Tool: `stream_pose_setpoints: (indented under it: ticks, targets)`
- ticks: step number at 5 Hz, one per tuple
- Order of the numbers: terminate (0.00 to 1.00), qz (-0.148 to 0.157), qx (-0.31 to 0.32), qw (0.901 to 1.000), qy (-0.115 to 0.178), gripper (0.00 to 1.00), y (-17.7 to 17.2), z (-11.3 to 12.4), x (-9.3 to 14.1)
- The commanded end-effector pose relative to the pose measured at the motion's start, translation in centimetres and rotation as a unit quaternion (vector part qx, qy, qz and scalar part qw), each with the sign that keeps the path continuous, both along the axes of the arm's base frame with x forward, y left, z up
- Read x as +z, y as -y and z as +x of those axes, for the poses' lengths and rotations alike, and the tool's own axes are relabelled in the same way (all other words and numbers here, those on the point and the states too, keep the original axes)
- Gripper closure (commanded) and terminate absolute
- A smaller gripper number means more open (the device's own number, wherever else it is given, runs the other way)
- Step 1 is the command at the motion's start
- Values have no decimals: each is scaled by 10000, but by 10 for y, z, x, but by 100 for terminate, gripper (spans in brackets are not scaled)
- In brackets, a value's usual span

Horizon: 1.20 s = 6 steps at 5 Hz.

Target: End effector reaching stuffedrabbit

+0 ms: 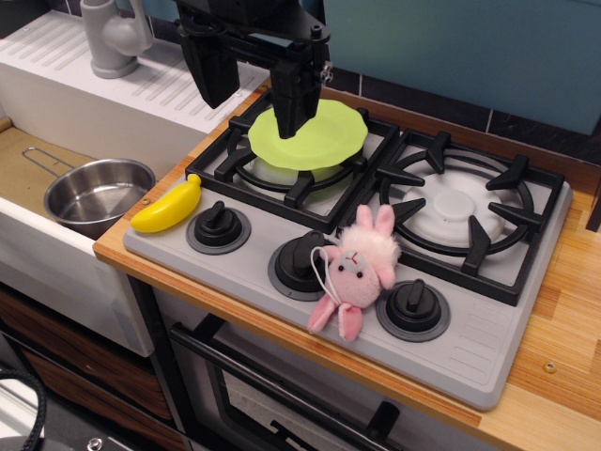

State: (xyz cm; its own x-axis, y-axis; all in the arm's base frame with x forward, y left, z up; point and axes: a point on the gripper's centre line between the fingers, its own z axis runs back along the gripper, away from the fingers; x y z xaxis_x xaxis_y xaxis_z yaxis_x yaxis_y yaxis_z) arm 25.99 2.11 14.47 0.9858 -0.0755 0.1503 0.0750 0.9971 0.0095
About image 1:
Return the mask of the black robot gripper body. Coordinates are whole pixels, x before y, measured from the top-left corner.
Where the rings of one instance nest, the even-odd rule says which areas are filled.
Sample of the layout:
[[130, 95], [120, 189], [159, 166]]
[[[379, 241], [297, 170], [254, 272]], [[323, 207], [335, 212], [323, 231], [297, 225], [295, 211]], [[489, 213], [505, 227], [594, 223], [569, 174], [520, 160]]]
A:
[[180, 43], [192, 60], [330, 59], [330, 29], [298, 1], [178, 1], [177, 12]]

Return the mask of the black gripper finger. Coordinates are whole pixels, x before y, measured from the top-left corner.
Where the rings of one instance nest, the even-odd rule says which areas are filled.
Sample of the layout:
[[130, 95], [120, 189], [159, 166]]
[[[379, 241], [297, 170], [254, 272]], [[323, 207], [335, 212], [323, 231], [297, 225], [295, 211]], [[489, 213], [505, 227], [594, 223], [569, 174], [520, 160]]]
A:
[[323, 60], [309, 44], [291, 43], [270, 69], [271, 102], [281, 138], [293, 137], [316, 115]]
[[216, 109], [239, 89], [237, 60], [216, 36], [182, 34], [180, 43], [188, 69], [202, 99]]

